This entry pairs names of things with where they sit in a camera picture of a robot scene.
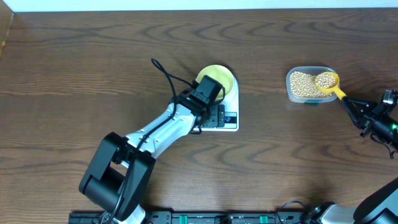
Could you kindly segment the yellow measuring scoop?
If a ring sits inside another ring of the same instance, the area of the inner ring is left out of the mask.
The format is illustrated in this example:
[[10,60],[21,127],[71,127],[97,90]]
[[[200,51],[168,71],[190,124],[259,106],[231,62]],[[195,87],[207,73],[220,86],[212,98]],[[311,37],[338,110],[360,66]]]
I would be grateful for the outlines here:
[[340,89],[340,78],[333,72],[323,72],[315,77],[315,86],[322,93],[334,93],[340,100],[346,94]]

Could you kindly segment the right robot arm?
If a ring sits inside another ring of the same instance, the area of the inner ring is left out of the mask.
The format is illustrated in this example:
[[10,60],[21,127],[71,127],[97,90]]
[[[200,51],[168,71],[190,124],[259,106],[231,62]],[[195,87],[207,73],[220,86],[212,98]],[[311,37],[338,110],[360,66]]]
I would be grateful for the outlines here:
[[[387,90],[380,102],[357,100],[345,96],[342,105],[353,124],[361,130],[360,136],[388,150],[391,159],[397,157],[397,121],[389,114],[397,106],[397,92]],[[333,202],[319,205],[303,218],[304,223],[397,223],[397,179],[392,180],[358,207],[342,207]]]

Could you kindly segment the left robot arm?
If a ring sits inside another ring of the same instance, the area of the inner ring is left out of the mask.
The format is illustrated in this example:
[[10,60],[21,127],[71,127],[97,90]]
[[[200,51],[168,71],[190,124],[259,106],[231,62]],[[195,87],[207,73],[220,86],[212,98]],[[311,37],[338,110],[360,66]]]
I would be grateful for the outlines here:
[[225,86],[205,75],[174,94],[167,109],[144,128],[124,137],[115,132],[104,137],[79,184],[79,191],[104,210],[101,223],[143,221],[140,202],[156,159],[176,140],[202,127],[225,96]]

